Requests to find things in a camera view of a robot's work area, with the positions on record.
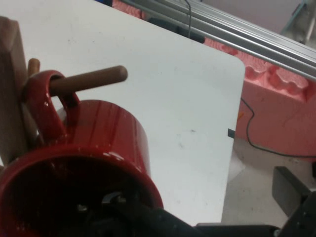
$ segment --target wooden dowel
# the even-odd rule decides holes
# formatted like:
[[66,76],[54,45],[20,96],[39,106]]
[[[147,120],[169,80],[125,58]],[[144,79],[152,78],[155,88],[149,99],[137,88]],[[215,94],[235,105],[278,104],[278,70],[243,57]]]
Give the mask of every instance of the wooden dowel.
[[28,64],[28,76],[38,73],[40,71],[40,61],[36,58],[31,58]]
[[128,76],[123,66],[102,69],[50,82],[50,96],[61,96],[98,86],[125,81]]

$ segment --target red mug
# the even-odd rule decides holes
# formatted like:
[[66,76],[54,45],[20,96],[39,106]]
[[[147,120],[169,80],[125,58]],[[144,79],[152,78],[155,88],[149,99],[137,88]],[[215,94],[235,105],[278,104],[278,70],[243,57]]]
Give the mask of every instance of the red mug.
[[25,103],[39,131],[39,147],[17,158],[0,177],[0,237],[56,236],[61,216],[78,204],[97,205],[115,191],[135,189],[142,203],[162,207],[149,177],[145,131],[128,111],[110,102],[59,97],[61,119],[49,83],[57,71],[33,75]]

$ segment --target white tabletop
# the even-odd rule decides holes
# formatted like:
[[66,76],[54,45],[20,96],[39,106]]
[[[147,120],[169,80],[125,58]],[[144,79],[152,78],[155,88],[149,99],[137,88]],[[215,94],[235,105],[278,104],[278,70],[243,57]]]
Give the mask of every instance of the white tabletop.
[[92,0],[15,0],[26,59],[66,76],[124,65],[126,82],[83,92],[114,102],[143,125],[152,179],[167,211],[220,222],[244,65],[237,58]]

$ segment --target wire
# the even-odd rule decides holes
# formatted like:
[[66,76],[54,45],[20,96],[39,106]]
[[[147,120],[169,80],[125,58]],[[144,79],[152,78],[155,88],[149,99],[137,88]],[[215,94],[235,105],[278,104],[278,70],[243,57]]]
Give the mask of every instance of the wire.
[[261,148],[261,147],[258,147],[256,145],[254,145],[251,140],[250,140],[250,137],[249,137],[249,127],[250,127],[250,123],[252,121],[252,119],[255,117],[255,112],[253,111],[253,109],[251,108],[251,106],[243,99],[243,98],[240,98],[241,101],[245,104],[245,106],[247,106],[247,108],[251,111],[252,113],[252,116],[250,117],[248,123],[247,123],[247,127],[246,127],[246,136],[247,136],[247,140],[248,140],[248,143],[254,147],[254,148],[257,148],[259,150],[262,150],[264,152],[269,152],[269,153],[272,153],[272,154],[276,154],[276,155],[279,155],[279,156],[283,156],[283,157],[297,157],[297,158],[316,158],[316,155],[314,156],[302,156],[302,155],[289,155],[289,154],[284,154],[284,153],[280,153],[280,152],[275,152],[275,151],[271,151],[269,149],[265,149],[265,148]]
[[184,0],[188,7],[189,7],[189,32],[188,32],[188,38],[190,38],[190,34],[191,34],[191,19],[192,19],[192,12],[191,12],[191,4],[189,3],[188,0]]

